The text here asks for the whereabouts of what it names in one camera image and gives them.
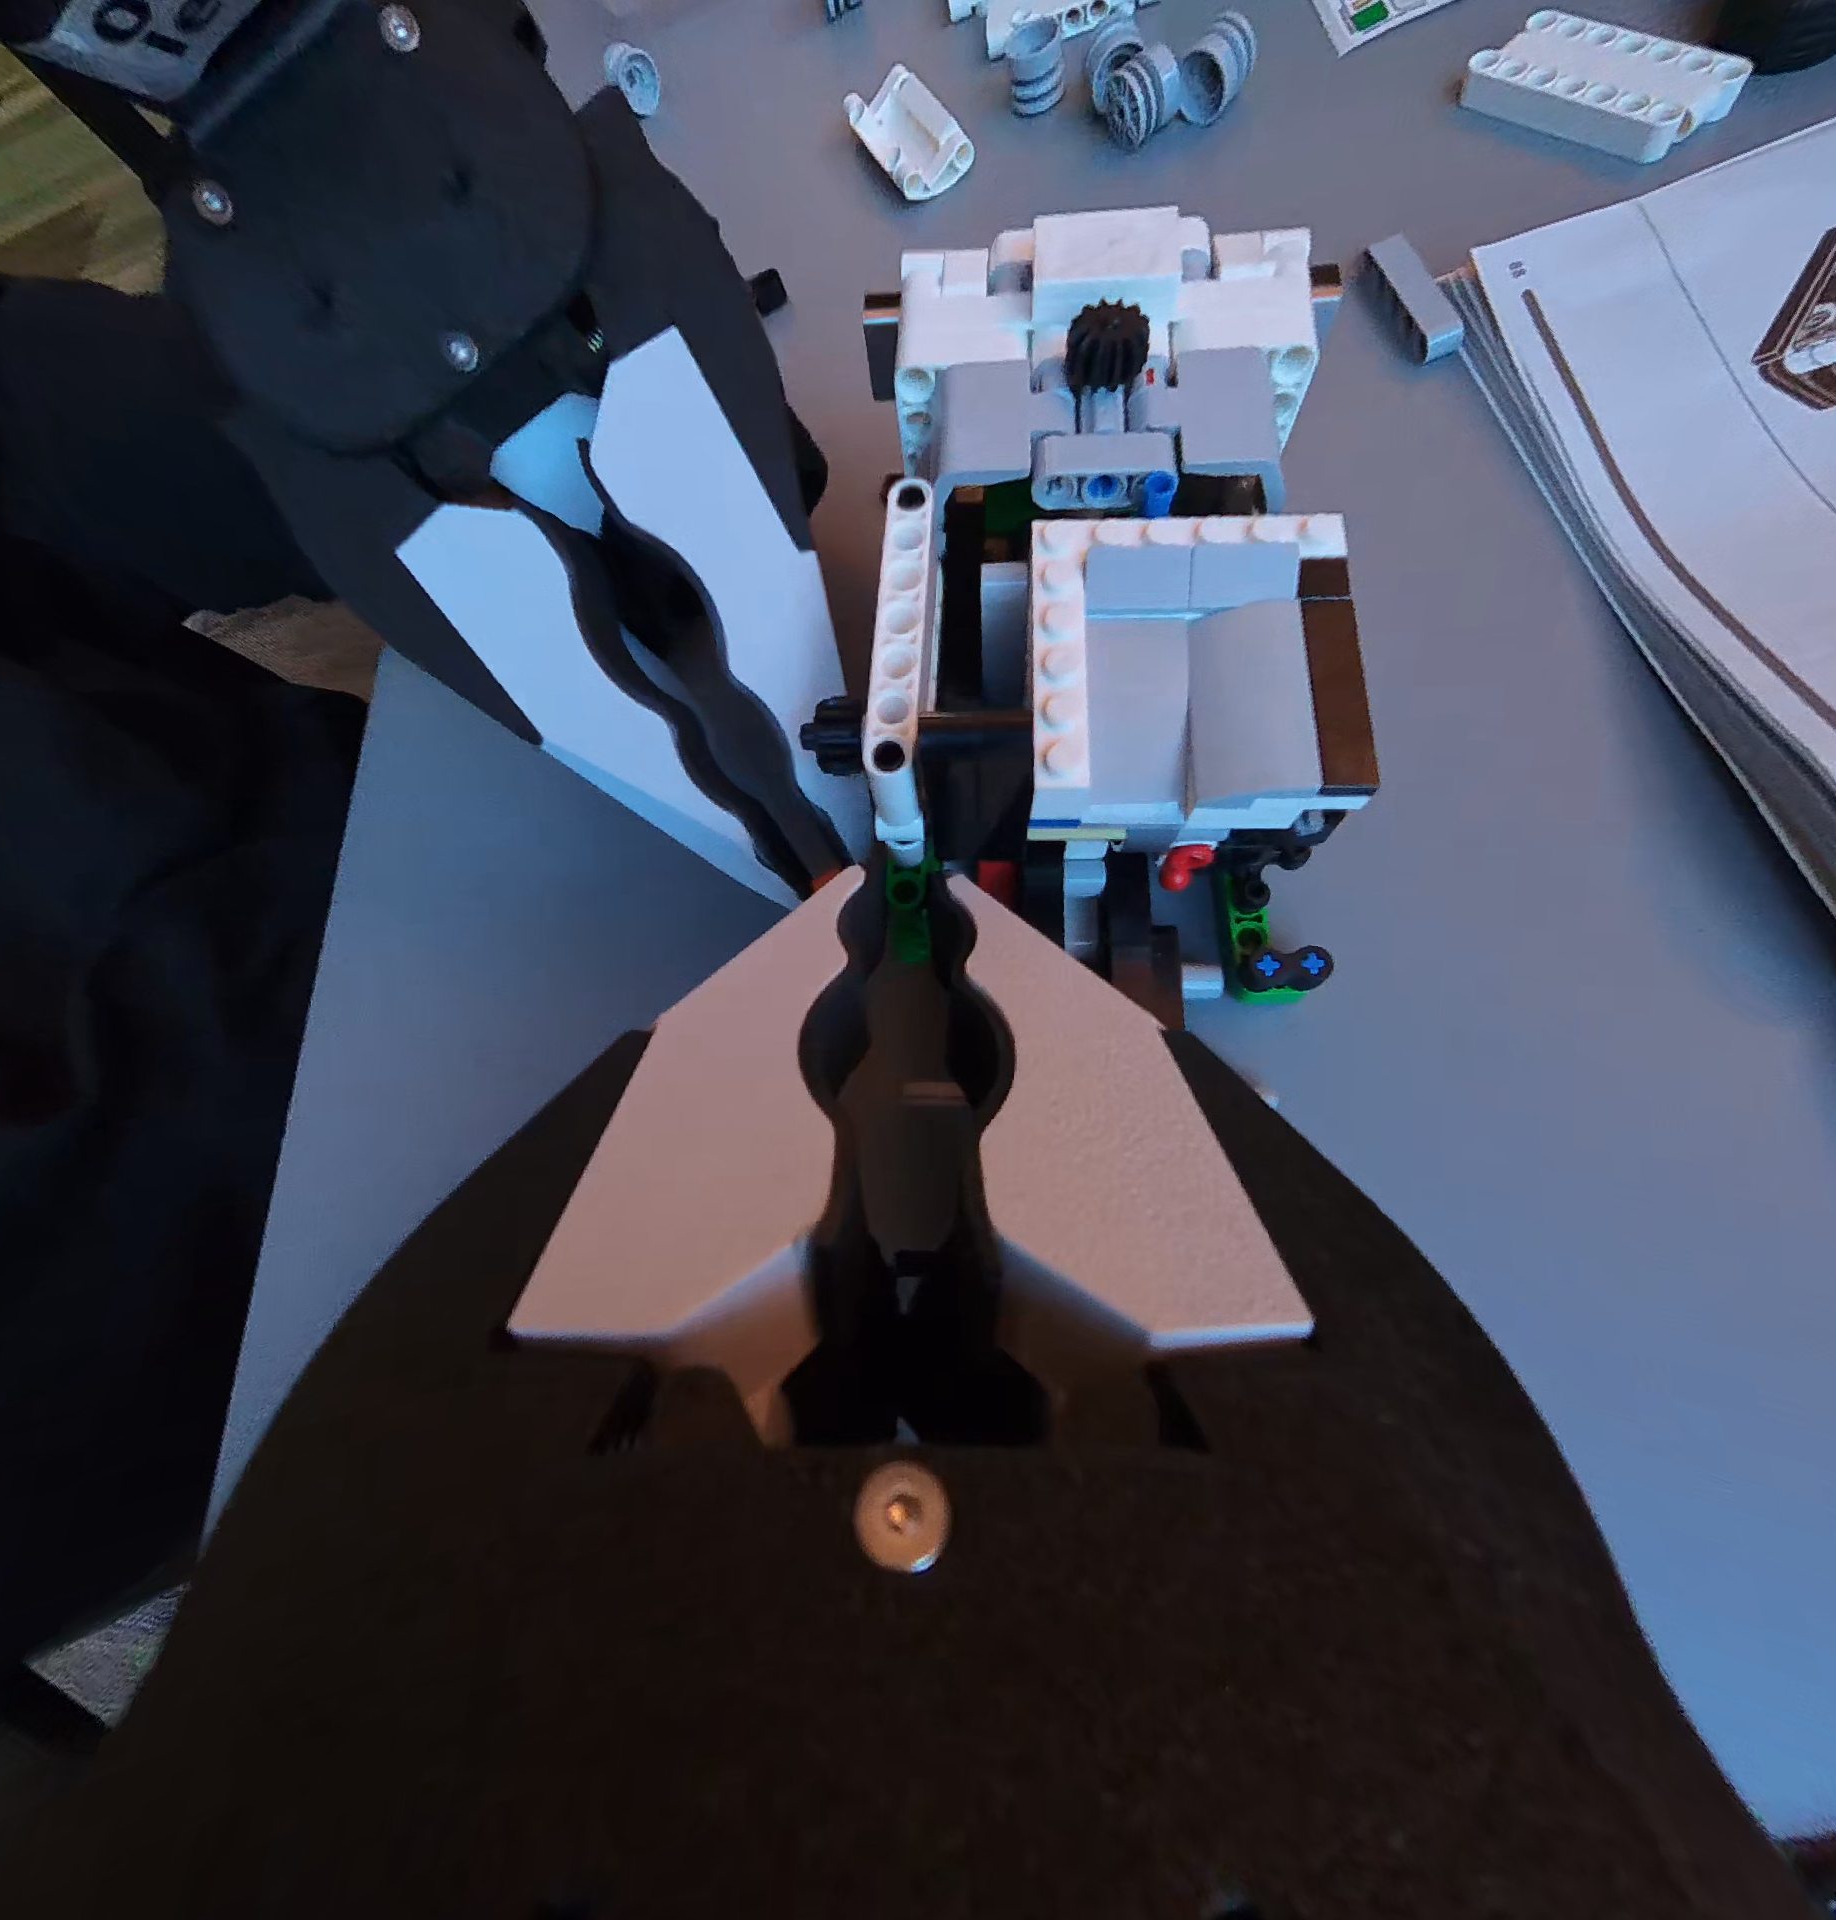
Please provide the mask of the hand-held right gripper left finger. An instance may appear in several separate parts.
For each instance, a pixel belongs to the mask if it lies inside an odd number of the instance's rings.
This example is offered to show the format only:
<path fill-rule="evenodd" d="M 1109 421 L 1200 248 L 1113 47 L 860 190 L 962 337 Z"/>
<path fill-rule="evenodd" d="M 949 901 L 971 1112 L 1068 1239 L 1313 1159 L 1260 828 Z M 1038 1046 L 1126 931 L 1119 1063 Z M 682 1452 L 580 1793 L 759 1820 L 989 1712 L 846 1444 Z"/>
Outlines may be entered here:
<path fill-rule="evenodd" d="M 817 888 L 651 1026 L 512 1337 L 715 1367 L 759 1441 L 787 1444 L 782 1387 L 817 1345 L 810 1233 L 834 1175 L 798 1040 L 848 967 L 838 917 L 862 874 Z"/>

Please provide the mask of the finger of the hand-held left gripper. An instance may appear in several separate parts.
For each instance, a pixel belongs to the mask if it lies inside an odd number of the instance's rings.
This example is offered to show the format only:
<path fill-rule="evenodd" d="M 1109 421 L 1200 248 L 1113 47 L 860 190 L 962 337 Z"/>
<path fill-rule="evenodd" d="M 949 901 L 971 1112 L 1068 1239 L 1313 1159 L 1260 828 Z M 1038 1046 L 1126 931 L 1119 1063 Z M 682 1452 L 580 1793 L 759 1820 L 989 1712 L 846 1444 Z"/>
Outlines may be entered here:
<path fill-rule="evenodd" d="M 829 874 L 829 781 L 798 743 L 829 674 L 829 602 L 785 534 L 687 561 L 610 520 L 446 504 L 406 569 L 548 758 L 769 901 Z"/>
<path fill-rule="evenodd" d="M 596 654 L 729 820 L 754 885 L 820 885 L 862 838 L 862 801 L 802 743 L 840 691 L 802 492 L 802 433 L 759 320 L 664 325 L 610 359 L 580 442 L 598 496 Z"/>

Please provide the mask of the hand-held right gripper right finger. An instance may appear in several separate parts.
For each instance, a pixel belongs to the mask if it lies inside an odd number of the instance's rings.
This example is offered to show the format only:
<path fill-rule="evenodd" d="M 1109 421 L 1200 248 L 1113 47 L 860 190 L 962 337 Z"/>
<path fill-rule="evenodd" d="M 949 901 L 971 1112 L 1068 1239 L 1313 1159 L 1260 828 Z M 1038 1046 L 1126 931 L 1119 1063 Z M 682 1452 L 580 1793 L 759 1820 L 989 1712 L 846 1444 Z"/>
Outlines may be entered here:
<path fill-rule="evenodd" d="M 948 888 L 974 929 L 966 981 L 1013 1046 L 979 1134 L 1000 1349 L 1064 1402 L 1152 1358 L 1305 1337 L 1160 1019 L 969 877 Z"/>

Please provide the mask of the partly built lego truck model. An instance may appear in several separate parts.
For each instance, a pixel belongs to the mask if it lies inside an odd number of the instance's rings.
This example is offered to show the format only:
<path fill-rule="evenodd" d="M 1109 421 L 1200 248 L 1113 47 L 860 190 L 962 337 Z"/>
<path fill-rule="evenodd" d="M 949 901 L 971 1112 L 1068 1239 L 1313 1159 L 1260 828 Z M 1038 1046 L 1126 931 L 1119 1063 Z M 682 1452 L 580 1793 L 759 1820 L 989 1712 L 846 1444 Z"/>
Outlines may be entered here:
<path fill-rule="evenodd" d="M 1271 941 L 1265 873 L 1381 786 L 1345 526 L 1285 492 L 1339 294 L 1305 227 L 1133 204 L 867 296 L 903 466 L 867 691 L 802 743 L 862 778 L 912 941 L 966 874 L 1165 1026 L 1330 977 Z"/>

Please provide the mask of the white curved lego panel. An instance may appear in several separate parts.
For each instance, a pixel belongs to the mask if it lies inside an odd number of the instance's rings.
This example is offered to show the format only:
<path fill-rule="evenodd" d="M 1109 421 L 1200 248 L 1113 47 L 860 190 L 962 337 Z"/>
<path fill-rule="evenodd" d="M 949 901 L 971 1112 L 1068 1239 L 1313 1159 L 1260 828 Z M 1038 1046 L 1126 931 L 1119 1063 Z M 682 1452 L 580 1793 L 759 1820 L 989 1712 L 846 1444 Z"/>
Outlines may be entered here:
<path fill-rule="evenodd" d="M 840 109 L 903 203 L 932 203 L 971 168 L 974 145 L 962 125 L 903 61 L 887 67 L 868 99 L 846 94 Z"/>

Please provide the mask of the grey short lego beam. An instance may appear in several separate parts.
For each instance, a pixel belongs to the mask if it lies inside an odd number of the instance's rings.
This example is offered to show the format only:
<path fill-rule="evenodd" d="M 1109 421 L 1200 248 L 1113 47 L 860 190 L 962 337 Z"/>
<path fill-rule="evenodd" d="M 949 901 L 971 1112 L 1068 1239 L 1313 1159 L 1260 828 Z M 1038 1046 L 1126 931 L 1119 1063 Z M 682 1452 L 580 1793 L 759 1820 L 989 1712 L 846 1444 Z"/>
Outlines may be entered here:
<path fill-rule="evenodd" d="M 1401 237 L 1390 234 L 1366 248 L 1366 285 L 1416 364 L 1440 364 L 1461 351 L 1461 316 L 1427 260 Z"/>

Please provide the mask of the lego sticker sheet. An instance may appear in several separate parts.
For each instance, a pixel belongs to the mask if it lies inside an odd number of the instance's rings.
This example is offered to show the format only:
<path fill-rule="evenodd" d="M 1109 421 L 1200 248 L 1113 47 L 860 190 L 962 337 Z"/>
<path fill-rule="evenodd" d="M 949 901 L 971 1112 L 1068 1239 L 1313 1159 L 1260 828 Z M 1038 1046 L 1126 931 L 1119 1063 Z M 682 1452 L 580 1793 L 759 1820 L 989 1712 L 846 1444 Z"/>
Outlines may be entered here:
<path fill-rule="evenodd" d="M 1425 18 L 1457 2 L 1444 2 L 1444 0 L 1395 0 L 1395 2 L 1313 0 L 1310 5 L 1330 49 L 1336 55 L 1345 55 L 1356 47 L 1366 47 L 1367 41 L 1401 27 L 1407 20 Z"/>

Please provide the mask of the open lego instruction booklet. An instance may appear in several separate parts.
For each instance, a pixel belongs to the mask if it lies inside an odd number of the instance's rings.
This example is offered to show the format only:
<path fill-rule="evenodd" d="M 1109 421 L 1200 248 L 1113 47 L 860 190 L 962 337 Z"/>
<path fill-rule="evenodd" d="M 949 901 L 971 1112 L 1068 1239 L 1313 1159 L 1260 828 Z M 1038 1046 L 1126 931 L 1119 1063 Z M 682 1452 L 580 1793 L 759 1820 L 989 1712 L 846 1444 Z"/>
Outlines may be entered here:
<path fill-rule="evenodd" d="M 1836 917 L 1836 118 L 1444 288 L 1577 558 Z"/>

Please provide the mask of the white long lego brick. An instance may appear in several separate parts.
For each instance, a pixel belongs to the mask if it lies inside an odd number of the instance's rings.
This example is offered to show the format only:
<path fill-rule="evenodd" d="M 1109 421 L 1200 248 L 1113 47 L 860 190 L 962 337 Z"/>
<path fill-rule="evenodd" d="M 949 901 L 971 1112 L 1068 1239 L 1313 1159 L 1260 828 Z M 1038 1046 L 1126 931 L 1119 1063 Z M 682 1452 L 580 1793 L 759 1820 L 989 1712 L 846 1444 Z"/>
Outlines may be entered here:
<path fill-rule="evenodd" d="M 1592 153 L 1658 162 L 1719 120 L 1751 61 L 1677 37 L 1538 9 L 1505 47 L 1472 51 L 1459 105 Z"/>

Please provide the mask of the black lego tyre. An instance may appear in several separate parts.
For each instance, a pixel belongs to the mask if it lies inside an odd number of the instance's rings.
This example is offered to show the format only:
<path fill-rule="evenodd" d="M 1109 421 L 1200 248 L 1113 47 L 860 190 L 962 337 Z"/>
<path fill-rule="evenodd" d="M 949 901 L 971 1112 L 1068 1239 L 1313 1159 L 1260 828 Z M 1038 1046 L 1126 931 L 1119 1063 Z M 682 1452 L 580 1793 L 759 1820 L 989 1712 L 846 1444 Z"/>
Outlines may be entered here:
<path fill-rule="evenodd" d="M 1705 43 L 1760 74 L 1806 70 L 1836 55 L 1836 2 L 1718 2 Z"/>

